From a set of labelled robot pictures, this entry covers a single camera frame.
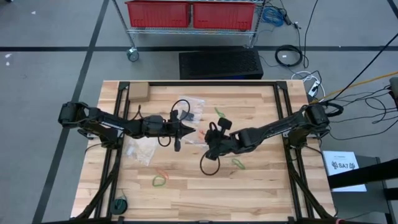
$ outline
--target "red plastic bin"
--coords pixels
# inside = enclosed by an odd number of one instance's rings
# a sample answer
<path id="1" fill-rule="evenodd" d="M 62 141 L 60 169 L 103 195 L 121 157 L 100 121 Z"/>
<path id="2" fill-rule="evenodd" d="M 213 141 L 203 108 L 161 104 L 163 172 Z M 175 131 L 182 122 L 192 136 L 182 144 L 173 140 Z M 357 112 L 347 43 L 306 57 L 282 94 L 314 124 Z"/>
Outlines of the red plastic bin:
<path id="1" fill-rule="evenodd" d="M 193 4 L 193 27 L 250 30 L 255 4 L 198 2 Z"/>
<path id="2" fill-rule="evenodd" d="M 126 2 L 132 27 L 188 27 L 187 2 Z"/>

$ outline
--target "plastic bag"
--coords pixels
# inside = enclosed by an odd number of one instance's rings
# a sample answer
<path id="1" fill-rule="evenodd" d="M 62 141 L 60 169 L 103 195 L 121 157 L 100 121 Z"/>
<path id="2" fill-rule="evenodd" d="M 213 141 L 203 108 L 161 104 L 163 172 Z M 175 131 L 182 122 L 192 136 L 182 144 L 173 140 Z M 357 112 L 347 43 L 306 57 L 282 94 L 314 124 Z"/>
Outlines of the plastic bag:
<path id="1" fill-rule="evenodd" d="M 205 133 L 199 128 L 201 116 L 203 114 L 203 108 L 205 107 L 205 100 L 189 96 L 180 96 L 179 100 L 187 100 L 190 104 L 190 110 L 188 111 L 187 102 L 179 102 L 175 106 L 175 109 L 178 110 L 178 118 L 182 120 L 183 124 L 196 129 L 194 133 L 190 133 L 184 136 L 182 139 L 192 144 L 206 144 L 204 135 Z"/>
<path id="2" fill-rule="evenodd" d="M 125 144 L 126 154 L 128 157 L 133 157 L 141 164 L 148 166 L 158 145 L 157 138 L 129 138 Z"/>

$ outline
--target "cardboard box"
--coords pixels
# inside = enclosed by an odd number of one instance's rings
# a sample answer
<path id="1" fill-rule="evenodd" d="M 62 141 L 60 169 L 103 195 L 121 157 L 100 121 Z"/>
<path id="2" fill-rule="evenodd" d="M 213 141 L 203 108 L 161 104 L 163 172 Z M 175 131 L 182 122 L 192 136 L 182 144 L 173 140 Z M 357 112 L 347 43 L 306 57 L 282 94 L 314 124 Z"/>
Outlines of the cardboard box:
<path id="1" fill-rule="evenodd" d="M 149 101 L 149 83 L 130 83 L 129 100 L 133 103 Z"/>

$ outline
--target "floor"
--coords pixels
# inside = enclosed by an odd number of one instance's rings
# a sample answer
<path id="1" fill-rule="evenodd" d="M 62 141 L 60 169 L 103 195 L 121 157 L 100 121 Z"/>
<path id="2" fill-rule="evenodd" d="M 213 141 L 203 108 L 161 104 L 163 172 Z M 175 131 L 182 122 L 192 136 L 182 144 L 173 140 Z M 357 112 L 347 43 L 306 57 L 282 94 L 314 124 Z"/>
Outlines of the floor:
<path id="1" fill-rule="evenodd" d="M 279 1 L 272 2 L 280 6 Z M 127 17 L 123 1 L 118 3 Z M 284 0 L 289 17 L 302 28 L 302 44 L 314 3 L 315 0 Z M 321 72 L 326 92 L 344 87 L 397 32 L 396 4 L 398 0 L 319 1 L 308 31 L 307 70 Z M 270 29 L 269 24 L 261 24 L 259 28 Z M 109 0 L 15 0 L 11 4 L 2 0 L 0 30 L 0 116 L 5 118 L 0 126 L 3 143 L 0 223 L 32 223 L 48 173 L 56 174 L 56 178 L 52 190 L 45 189 L 44 196 L 49 198 L 43 197 L 41 202 L 48 199 L 48 204 L 39 207 L 35 220 L 41 216 L 43 222 L 69 218 L 86 140 L 75 130 L 62 131 L 57 123 L 62 103 L 80 99 L 96 105 L 103 80 L 178 79 L 179 50 L 242 46 L 248 42 L 247 37 L 140 35 L 136 37 L 140 59 L 131 63 L 125 54 L 129 41 Z M 297 43 L 296 31 L 283 26 L 273 32 L 261 32 L 256 46 L 269 65 L 276 65 L 275 46 Z M 292 58 L 288 53 L 286 56 L 286 60 Z M 397 58 L 398 40 L 395 40 L 359 80 L 396 71 Z M 263 79 L 289 79 L 292 75 L 282 67 L 265 63 L 262 66 Z M 295 72 L 300 70 L 303 70 L 301 65 L 293 68 Z M 380 80 L 346 93 L 376 91 L 387 84 L 388 79 Z M 387 97 L 383 102 L 387 107 L 393 106 Z M 334 120 L 378 112 L 363 102 L 354 103 Z M 362 119 L 333 123 L 332 133 L 336 138 L 377 133 L 394 120 L 371 122 Z M 393 126 L 377 136 L 347 141 L 326 136 L 322 150 L 354 151 L 388 161 L 398 157 L 397 131 L 398 126 Z M 66 141 L 64 150 L 62 141 Z M 387 184 L 394 187 L 397 182 Z M 398 213 L 398 203 L 393 203 L 393 207 Z M 362 212 L 367 211 L 340 210 L 339 217 L 353 217 Z M 356 220 L 385 222 L 379 213 Z"/>

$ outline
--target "wooden table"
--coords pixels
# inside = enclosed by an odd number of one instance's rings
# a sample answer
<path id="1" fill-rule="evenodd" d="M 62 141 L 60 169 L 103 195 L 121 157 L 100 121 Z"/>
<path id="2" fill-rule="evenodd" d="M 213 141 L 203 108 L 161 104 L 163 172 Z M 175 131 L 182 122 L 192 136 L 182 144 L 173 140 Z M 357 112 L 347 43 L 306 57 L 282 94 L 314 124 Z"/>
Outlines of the wooden table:
<path id="1" fill-rule="evenodd" d="M 101 110 L 113 113 L 118 83 L 103 83 L 97 105 Z M 297 111 L 308 103 L 303 83 L 289 80 L 287 84 L 292 109 Z M 231 131 L 260 127 L 278 120 L 270 86 L 151 86 L 150 101 L 141 103 L 142 115 L 161 114 L 168 118 L 171 106 L 180 95 L 206 101 L 200 123 L 204 129 L 210 121 L 218 121 L 215 107 L 233 122 Z M 135 115 L 137 107 L 137 103 L 130 104 L 129 119 Z M 316 140 L 309 139 L 308 142 L 318 149 Z M 96 143 L 99 140 L 90 141 L 88 145 Z M 205 151 L 183 141 L 180 152 L 174 152 L 173 144 L 166 148 L 159 146 L 149 166 L 123 152 L 116 198 L 123 194 L 127 197 L 128 210 L 123 214 L 126 220 L 286 221 L 288 216 L 295 216 L 280 135 L 266 139 L 253 152 L 221 157 L 220 171 L 214 176 L 205 176 L 199 169 L 199 161 Z M 72 217 L 82 212 L 96 193 L 105 152 L 98 146 L 86 153 Z M 329 214 L 334 215 L 335 208 L 320 154 L 304 148 L 302 157 L 309 189 Z M 239 159 L 246 170 L 234 165 L 232 158 Z M 216 163 L 206 161 L 204 166 L 211 170 Z M 163 187 L 152 186 L 156 168 L 166 170 L 169 175 Z M 298 192 L 302 212 L 306 216 L 303 195 L 300 190 Z M 109 189 L 104 197 L 102 216 L 105 216 L 108 195 Z"/>

